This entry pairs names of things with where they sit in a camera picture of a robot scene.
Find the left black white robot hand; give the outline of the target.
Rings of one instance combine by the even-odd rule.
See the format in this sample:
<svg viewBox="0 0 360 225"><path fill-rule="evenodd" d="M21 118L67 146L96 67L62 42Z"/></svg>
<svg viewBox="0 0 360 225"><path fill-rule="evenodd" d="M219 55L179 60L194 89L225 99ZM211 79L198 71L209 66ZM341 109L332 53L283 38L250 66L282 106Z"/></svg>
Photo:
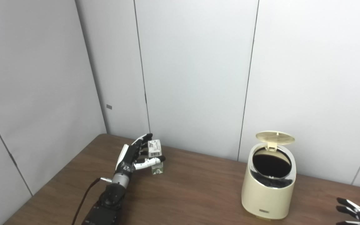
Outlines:
<svg viewBox="0 0 360 225"><path fill-rule="evenodd" d="M161 153L149 153L149 142L153 134L147 133L137 138L131 145L125 144L119 154L114 174L131 176L134 171L151 168L166 160Z"/></svg>

